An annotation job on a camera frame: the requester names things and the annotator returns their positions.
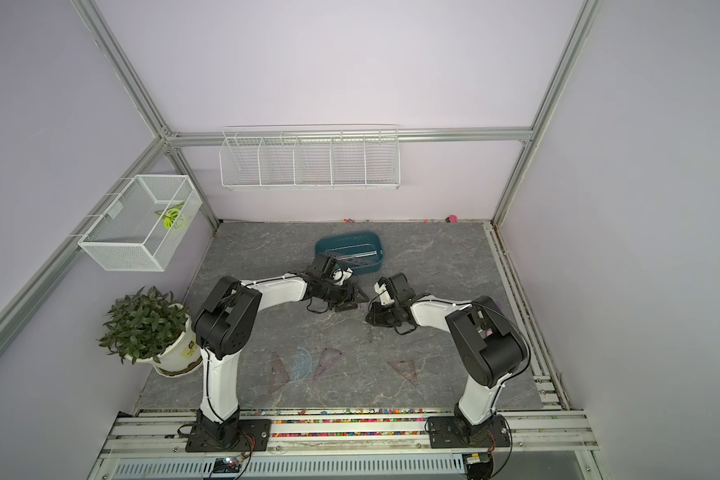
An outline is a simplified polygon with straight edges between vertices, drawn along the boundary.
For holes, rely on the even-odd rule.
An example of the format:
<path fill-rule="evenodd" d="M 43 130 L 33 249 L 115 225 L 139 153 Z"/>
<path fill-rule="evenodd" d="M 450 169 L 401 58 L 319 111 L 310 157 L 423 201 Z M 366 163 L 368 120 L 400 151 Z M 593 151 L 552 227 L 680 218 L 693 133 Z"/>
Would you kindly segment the clear straight ruler bottom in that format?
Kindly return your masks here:
<path fill-rule="evenodd" d="M 375 301 L 376 301 L 375 297 L 372 297 L 368 301 L 367 307 L 366 307 L 366 312 L 365 312 L 365 317 L 364 317 L 364 321 L 365 321 L 364 339 L 367 344 L 371 344 L 373 342 L 374 325 L 372 324 L 371 320 L 372 320 L 373 305 L 374 305 Z"/>

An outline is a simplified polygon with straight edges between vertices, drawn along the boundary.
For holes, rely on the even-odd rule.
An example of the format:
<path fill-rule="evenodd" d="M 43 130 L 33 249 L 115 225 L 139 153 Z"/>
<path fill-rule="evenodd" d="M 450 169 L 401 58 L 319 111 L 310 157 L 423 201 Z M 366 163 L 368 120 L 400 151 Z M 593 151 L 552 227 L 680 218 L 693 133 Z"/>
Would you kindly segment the teal plastic storage box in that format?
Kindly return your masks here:
<path fill-rule="evenodd" d="M 382 246 L 380 237 L 372 231 L 351 232 L 351 233 L 346 233 L 346 234 L 342 234 L 342 235 L 336 235 L 336 236 L 322 238 L 322 239 L 318 240 L 315 244 L 315 253 L 316 254 L 325 254 L 328 256 L 335 257 L 335 258 L 336 258 L 337 254 L 339 254 L 339 255 L 352 254 L 352 252 L 329 251 L 329 248 L 331 246 L 335 246 L 337 244 L 349 243 L 349 242 L 368 242 L 368 243 L 375 244 L 377 246 L 377 250 L 375 251 L 378 255 L 377 262 L 372 263 L 372 264 L 357 264 L 357 263 L 338 261 L 342 267 L 351 268 L 355 275 L 371 274 L 371 273 L 378 272 L 381 269 L 383 260 L 384 260 L 383 246 Z"/>

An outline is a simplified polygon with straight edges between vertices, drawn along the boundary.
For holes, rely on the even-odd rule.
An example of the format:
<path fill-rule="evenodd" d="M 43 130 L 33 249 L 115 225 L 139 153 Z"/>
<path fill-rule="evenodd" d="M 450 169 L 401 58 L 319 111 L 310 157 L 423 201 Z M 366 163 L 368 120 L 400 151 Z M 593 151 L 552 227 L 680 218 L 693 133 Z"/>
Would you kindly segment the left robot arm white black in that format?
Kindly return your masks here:
<path fill-rule="evenodd" d="M 223 276 L 212 288 L 193 320 L 203 359 L 201 419 L 213 427 L 239 410 L 237 372 L 240 353 L 248 343 L 258 313 L 286 303 L 319 299 L 329 310 L 358 308 L 369 300 L 350 271 L 327 277 L 287 273 L 263 280 Z"/>

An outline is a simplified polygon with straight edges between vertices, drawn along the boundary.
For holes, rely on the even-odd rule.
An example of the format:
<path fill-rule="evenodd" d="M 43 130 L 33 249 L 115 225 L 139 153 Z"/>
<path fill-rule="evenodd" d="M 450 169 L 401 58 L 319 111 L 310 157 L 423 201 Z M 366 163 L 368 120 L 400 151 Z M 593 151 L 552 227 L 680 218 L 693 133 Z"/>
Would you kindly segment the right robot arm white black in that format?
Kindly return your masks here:
<path fill-rule="evenodd" d="M 409 332 L 429 327 L 450 334 L 468 374 L 455 415 L 470 426 L 496 415 L 504 384 L 520 374 L 530 356 L 525 337 L 489 296 L 451 301 L 424 295 L 399 302 L 383 293 L 371 300 L 366 322 L 395 330 L 408 325 Z"/>

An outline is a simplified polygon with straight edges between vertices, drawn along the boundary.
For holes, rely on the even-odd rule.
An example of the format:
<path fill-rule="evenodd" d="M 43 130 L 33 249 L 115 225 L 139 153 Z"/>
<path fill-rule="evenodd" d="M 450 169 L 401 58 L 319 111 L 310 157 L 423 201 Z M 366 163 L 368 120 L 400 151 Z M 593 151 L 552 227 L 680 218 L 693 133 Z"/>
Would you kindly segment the pink triangle ruler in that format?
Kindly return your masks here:
<path fill-rule="evenodd" d="M 313 372 L 312 379 L 317 381 L 328 374 L 341 360 L 343 352 L 333 347 L 325 347 L 318 359 L 317 366 Z"/>

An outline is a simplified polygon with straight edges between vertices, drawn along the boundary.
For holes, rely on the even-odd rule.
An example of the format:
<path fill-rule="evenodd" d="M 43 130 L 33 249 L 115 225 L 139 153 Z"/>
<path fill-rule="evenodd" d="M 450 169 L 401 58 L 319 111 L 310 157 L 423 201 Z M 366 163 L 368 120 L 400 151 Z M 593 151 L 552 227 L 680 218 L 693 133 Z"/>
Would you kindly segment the blue protractor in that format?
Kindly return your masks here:
<path fill-rule="evenodd" d="M 310 377 L 312 374 L 312 365 L 313 360 L 310 352 L 302 347 L 298 347 L 293 356 L 291 382 L 299 383 Z"/>

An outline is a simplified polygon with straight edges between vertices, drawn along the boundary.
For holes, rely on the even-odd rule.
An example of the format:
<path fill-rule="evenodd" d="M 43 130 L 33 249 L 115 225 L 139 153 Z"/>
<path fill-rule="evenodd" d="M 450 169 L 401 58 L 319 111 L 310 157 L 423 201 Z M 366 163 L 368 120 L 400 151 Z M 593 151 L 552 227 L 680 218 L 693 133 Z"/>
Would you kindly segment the circuit board right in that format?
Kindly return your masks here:
<path fill-rule="evenodd" d="M 492 478 L 494 460 L 490 453 L 464 454 L 462 461 L 467 480 L 489 480 Z"/>

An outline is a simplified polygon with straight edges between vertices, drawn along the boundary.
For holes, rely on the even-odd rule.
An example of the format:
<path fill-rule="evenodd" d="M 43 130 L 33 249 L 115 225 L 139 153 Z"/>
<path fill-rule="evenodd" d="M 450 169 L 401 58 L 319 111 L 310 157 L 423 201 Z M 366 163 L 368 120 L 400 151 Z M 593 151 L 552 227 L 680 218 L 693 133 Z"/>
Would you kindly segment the circuit board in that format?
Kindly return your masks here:
<path fill-rule="evenodd" d="M 209 476 L 217 476 L 224 474 L 239 474 L 241 471 L 241 463 L 231 457 L 217 458 L 214 461 Z"/>
<path fill-rule="evenodd" d="M 464 454 L 462 461 L 467 480 L 489 480 L 492 478 L 494 460 L 490 453 Z"/>

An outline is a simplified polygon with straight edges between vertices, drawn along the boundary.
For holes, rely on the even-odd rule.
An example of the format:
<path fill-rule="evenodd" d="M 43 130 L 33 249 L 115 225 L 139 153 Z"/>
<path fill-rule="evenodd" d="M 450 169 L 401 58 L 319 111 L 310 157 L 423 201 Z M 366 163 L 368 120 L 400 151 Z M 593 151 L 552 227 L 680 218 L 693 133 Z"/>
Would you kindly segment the green leaf toy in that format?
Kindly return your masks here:
<path fill-rule="evenodd" d="M 187 220 L 183 214 L 184 205 L 185 203 L 181 202 L 163 211 L 155 211 L 167 231 L 181 231 L 187 227 Z"/>

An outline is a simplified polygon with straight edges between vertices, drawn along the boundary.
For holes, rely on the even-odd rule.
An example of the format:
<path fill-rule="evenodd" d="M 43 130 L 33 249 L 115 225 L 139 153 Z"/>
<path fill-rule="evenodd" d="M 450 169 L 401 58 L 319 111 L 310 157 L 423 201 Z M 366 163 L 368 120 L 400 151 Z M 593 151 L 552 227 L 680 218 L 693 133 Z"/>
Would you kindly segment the potted green plant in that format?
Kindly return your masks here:
<path fill-rule="evenodd" d="M 98 345 L 123 364 L 145 364 L 166 378 L 187 375 L 202 356 L 188 308 L 171 292 L 141 288 L 116 300 Z"/>

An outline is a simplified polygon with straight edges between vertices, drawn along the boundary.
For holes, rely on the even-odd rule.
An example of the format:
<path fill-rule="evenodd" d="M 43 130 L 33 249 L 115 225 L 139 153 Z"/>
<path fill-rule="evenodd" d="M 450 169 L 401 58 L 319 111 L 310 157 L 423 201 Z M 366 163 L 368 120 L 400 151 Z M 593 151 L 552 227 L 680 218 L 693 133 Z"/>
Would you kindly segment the white vent grille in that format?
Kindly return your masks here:
<path fill-rule="evenodd" d="M 452 455 L 431 456 L 333 456 L 266 457 L 252 461 L 239 474 L 209 476 L 214 461 L 209 459 L 128 459 L 111 474 L 113 479 L 235 479 L 275 477 L 342 477 L 386 475 L 463 474 L 463 461 Z"/>

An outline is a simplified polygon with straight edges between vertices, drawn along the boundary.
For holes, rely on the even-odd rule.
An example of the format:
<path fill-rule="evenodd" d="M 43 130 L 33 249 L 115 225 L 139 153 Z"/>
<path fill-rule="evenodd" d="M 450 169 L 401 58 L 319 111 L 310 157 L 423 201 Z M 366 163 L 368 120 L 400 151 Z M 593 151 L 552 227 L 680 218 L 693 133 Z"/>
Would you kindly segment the circuit board left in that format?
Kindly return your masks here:
<path fill-rule="evenodd" d="M 241 463 L 231 457 L 217 458 L 214 461 L 209 476 L 217 476 L 224 474 L 239 474 L 241 471 Z"/>

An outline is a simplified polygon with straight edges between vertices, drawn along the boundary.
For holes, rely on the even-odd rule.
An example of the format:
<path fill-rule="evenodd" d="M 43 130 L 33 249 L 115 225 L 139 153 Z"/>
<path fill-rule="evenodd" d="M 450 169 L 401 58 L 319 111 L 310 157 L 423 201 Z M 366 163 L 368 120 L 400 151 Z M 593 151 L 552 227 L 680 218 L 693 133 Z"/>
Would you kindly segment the white mesh basket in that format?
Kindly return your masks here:
<path fill-rule="evenodd" d="M 184 202 L 187 227 L 167 231 L 155 211 Z M 136 175 L 78 240 L 78 246 L 106 271 L 166 270 L 202 200 L 185 175 Z"/>

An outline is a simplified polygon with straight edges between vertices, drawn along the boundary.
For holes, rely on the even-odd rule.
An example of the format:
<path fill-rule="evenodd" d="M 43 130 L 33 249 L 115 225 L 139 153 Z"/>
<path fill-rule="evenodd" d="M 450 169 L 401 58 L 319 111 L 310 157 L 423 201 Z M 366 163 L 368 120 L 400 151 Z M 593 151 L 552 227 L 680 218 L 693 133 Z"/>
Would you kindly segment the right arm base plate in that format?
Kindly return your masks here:
<path fill-rule="evenodd" d="M 458 416 L 434 416 L 426 419 L 424 431 L 433 449 L 495 448 L 509 447 L 510 429 L 506 419 L 499 414 L 484 422 L 472 425 Z"/>

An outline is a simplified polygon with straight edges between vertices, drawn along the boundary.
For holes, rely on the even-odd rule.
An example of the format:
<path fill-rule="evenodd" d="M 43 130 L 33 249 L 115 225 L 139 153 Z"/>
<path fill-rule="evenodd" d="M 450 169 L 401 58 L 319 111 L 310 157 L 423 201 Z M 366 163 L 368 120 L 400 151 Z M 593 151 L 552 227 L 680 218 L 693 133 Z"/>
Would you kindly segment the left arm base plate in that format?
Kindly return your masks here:
<path fill-rule="evenodd" d="M 270 439 L 271 422 L 236 419 L 217 423 L 203 416 L 193 425 L 185 451 L 189 453 L 261 452 Z"/>

